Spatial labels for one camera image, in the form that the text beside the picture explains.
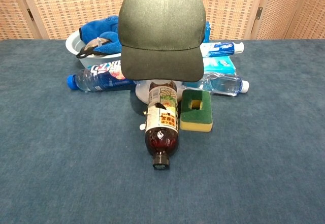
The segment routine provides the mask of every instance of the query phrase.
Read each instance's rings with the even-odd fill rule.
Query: cap brim
[[[180,51],[156,51],[122,46],[121,69],[123,75],[132,80],[196,82],[204,73],[199,47]]]

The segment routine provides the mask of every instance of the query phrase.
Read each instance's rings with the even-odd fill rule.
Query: black bottle cap
[[[156,154],[153,157],[152,166],[155,170],[167,170],[169,169],[169,159],[166,154]]]

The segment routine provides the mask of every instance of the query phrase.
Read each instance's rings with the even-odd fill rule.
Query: sponge
[[[209,132],[212,124],[210,93],[202,90],[184,90],[180,128],[188,131]]]

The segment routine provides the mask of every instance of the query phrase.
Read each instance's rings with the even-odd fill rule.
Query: wicker screen
[[[305,0],[294,23],[291,39],[325,39],[325,0]]]
[[[0,40],[33,39],[17,0],[0,0]]]
[[[284,39],[299,0],[267,0],[257,39]]]
[[[34,0],[51,39],[65,39],[81,25],[118,14],[123,0]],[[242,39],[254,0],[203,0],[212,39]]]

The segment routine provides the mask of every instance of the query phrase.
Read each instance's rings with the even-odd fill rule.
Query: brown plastic bottle
[[[150,84],[145,141],[153,167],[168,169],[169,156],[178,147],[177,87],[173,81],[153,80]]]

